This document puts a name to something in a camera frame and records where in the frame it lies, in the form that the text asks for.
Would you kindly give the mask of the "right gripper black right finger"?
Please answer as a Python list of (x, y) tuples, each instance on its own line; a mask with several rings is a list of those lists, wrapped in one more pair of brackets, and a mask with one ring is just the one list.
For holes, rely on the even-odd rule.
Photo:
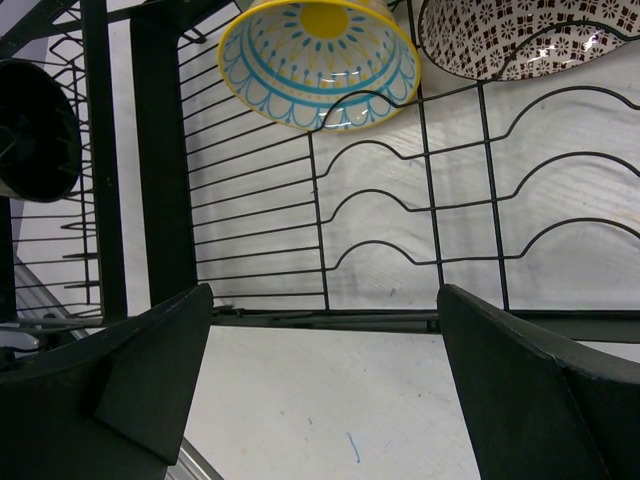
[(638, 478), (638, 363), (453, 284), (437, 310), (481, 478)]

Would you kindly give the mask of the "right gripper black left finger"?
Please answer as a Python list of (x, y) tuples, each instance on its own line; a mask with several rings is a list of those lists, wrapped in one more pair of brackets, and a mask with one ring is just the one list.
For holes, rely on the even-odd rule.
[(2, 366), (2, 478), (164, 478), (178, 460), (212, 313), (212, 291), (198, 285)]

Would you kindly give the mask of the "beige bowl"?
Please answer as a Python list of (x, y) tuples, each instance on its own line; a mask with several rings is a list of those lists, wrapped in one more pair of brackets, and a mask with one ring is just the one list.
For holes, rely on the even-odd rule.
[(1, 195), (38, 203), (68, 196), (82, 172), (79, 120), (61, 86), (21, 59), (1, 61)]

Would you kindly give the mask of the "brown patterned bowl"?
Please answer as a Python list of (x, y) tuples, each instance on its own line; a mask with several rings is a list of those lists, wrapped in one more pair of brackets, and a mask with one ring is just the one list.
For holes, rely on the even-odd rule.
[(639, 38), (639, 3), (618, 0), (425, 1), (420, 47), (445, 72), (476, 81), (547, 76)]

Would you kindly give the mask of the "yellow sun pattern bowl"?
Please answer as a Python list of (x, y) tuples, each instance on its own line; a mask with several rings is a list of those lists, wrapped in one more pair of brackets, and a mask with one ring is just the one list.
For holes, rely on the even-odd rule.
[(421, 80), (419, 54), (384, 1), (255, 1), (226, 28), (217, 62), (249, 109), (304, 131), (389, 120)]

